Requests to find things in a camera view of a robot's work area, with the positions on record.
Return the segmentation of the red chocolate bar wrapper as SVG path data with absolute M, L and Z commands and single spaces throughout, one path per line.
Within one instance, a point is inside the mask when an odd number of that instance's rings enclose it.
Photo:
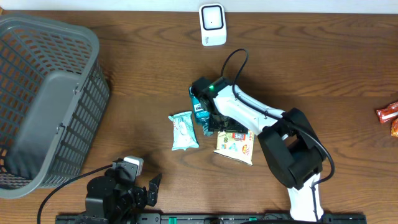
M 386 108 L 380 109 L 376 111 L 376 114 L 379 118 L 379 122 L 381 124 L 386 123 L 397 117 L 397 105 L 398 102 L 389 104 Z

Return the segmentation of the grey plastic shopping basket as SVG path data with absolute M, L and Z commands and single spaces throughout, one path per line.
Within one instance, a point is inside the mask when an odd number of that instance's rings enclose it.
M 43 17 L 1 17 L 1 197 L 76 177 L 110 90 L 95 33 Z

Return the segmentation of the yellow snack bag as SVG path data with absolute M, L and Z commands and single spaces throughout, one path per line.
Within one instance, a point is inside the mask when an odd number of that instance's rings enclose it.
M 219 132 L 214 153 L 251 166 L 254 138 L 250 130 L 247 134 Z

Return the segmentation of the light blue wet wipes pack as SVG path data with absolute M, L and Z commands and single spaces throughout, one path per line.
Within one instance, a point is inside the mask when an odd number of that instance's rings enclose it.
M 191 111 L 169 116 L 169 120 L 171 120 L 174 127 L 173 151 L 181 149 L 186 151 L 188 148 L 199 148 L 199 143 L 193 127 Z

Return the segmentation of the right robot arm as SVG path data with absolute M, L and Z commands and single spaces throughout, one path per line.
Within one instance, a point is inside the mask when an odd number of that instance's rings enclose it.
M 321 219 L 318 185 L 323 161 L 330 155 L 303 112 L 267 106 L 225 78 L 200 78 L 193 82 L 192 93 L 220 128 L 234 121 L 257 136 L 270 171 L 288 189 L 294 220 Z

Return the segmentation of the teal mouthwash bottle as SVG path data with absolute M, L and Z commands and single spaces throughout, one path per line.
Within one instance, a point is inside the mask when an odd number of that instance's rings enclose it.
M 192 88 L 190 87 L 188 89 L 189 96 L 192 101 L 192 107 L 193 107 L 193 115 L 195 118 L 196 124 L 200 125 L 203 129 L 203 134 L 205 136 L 211 136 L 213 135 L 213 131 L 209 130 L 209 124 L 210 124 L 210 114 L 209 112 L 205 111 L 199 102 L 199 100 L 194 96 L 192 93 Z

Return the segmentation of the orange snack packet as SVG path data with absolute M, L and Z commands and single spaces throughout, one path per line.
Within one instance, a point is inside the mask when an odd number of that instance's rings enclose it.
M 391 136 L 398 137 L 398 119 L 393 120 L 391 124 Z

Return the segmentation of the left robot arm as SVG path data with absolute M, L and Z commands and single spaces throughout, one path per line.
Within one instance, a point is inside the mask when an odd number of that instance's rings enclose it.
M 155 176 L 149 187 L 138 187 L 144 160 L 127 156 L 113 162 L 104 175 L 88 182 L 86 210 L 78 223 L 137 223 L 135 211 L 157 203 L 162 174 Z

